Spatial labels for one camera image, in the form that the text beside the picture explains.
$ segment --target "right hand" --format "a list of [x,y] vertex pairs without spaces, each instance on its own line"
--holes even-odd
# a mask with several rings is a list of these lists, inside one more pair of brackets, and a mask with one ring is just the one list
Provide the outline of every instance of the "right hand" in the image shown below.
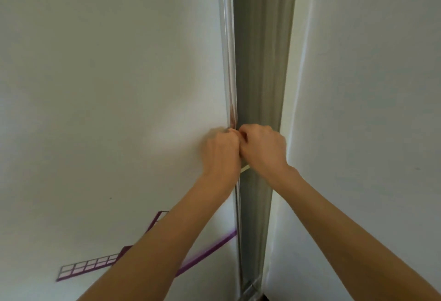
[[240,139],[240,154],[267,182],[289,168],[285,138],[270,126],[242,125],[235,132]]

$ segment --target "purple tape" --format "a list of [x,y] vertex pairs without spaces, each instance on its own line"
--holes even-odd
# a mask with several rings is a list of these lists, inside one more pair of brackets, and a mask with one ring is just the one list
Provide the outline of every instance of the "purple tape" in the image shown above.
[[188,261],[186,264],[181,266],[181,268],[176,272],[175,277],[179,277],[181,274],[183,274],[185,271],[191,269],[194,265],[199,263],[201,260],[206,259],[209,255],[211,255],[213,252],[221,248],[224,244],[228,243],[229,240],[231,240],[233,237],[237,235],[237,230],[232,231],[227,236],[222,238],[220,241],[215,243],[213,246],[208,248],[206,251],[202,252],[201,254],[197,255],[190,261]]

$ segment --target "white wall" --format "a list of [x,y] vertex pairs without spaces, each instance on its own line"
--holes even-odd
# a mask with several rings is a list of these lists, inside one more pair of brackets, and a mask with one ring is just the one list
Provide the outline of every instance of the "white wall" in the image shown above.
[[[74,300],[104,270],[55,283],[60,266],[136,242],[228,123],[219,1],[0,3],[0,298]],[[234,228],[230,198],[190,255]],[[168,299],[234,299],[237,283],[233,240]]]
[[[302,70],[288,69],[290,164],[439,291],[440,25],[439,0],[313,0]],[[268,298],[350,300],[290,207],[272,209]]]

